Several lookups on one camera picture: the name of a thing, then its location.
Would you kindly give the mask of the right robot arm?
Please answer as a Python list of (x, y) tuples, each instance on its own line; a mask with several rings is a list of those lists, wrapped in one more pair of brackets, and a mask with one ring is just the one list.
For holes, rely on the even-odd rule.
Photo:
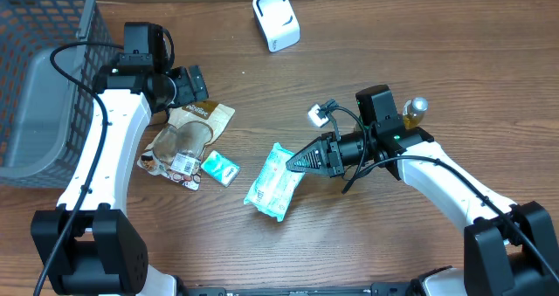
[(454, 162), (418, 124), (423, 98), (397, 110), (386, 85), (355, 95), (356, 131), (322, 134), (286, 163), (288, 170), (343, 176), (352, 186), (385, 168), (418, 190), (453, 223), (464, 239), (464, 266), (446, 266), (408, 283), (375, 283), (373, 295), (556, 295), (558, 241), (549, 213), (537, 202), (518, 204), (497, 194)]

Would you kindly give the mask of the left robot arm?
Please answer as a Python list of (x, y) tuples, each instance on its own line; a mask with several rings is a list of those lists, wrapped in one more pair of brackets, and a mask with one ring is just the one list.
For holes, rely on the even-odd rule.
[(186, 295), (177, 276), (156, 270), (126, 215), (135, 152), (153, 114), (207, 100), (198, 66), (175, 66), (174, 43), (158, 24), (127, 22), (124, 43), (86, 86), (53, 68), (93, 97), (93, 119), (78, 165), (55, 209), (38, 210), (31, 236), (43, 262), (34, 288), (58, 295)]

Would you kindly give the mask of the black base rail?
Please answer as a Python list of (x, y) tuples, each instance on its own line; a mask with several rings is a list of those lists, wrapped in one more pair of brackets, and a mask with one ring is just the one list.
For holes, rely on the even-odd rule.
[(442, 267), (406, 282), (373, 282), (369, 286), (289, 287), (225, 289), (188, 288), (188, 296), (415, 296), (484, 295), (483, 285), (468, 278), (462, 269)]

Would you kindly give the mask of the brown white snack bag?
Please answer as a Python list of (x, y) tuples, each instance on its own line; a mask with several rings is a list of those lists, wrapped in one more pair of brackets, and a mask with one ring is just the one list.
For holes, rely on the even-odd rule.
[(224, 132), (235, 110), (205, 100), (173, 108), (168, 122), (136, 161), (152, 176), (198, 190), (204, 151)]

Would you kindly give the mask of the teal white tissue packet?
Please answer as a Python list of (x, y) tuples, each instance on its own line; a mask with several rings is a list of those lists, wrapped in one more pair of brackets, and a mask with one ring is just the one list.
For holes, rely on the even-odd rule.
[(232, 183), (240, 171), (240, 167), (235, 162), (224, 157), (216, 150), (211, 151), (202, 162), (201, 169), (225, 187)]

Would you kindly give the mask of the yellow dish soap bottle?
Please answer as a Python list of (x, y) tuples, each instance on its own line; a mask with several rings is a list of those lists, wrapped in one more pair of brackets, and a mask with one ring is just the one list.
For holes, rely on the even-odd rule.
[(429, 104), (426, 98), (416, 97), (408, 100), (403, 108), (403, 121), (406, 129), (416, 127), (424, 118)]

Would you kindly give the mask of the teal tissue pack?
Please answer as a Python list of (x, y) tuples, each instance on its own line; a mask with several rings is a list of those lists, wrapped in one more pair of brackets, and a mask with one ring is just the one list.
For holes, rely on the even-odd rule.
[(293, 152), (283, 148), (278, 142), (274, 143), (244, 199), (244, 204), (255, 206), (258, 211), (275, 218), (278, 223), (284, 220), (293, 193), (304, 177), (304, 173), (286, 168), (286, 162), (293, 156)]

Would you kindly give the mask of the white barcode scanner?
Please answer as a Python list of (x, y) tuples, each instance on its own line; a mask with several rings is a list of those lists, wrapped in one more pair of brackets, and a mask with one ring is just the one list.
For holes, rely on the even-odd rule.
[(252, 0), (252, 9), (269, 52), (300, 41), (300, 25), (289, 0)]

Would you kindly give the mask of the grey plastic shopping basket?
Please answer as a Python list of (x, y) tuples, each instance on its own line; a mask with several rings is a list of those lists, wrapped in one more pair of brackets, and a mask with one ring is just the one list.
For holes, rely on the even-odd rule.
[(1, 0), (1, 184), (64, 188), (93, 118), (87, 86), (116, 53), (96, 0)]

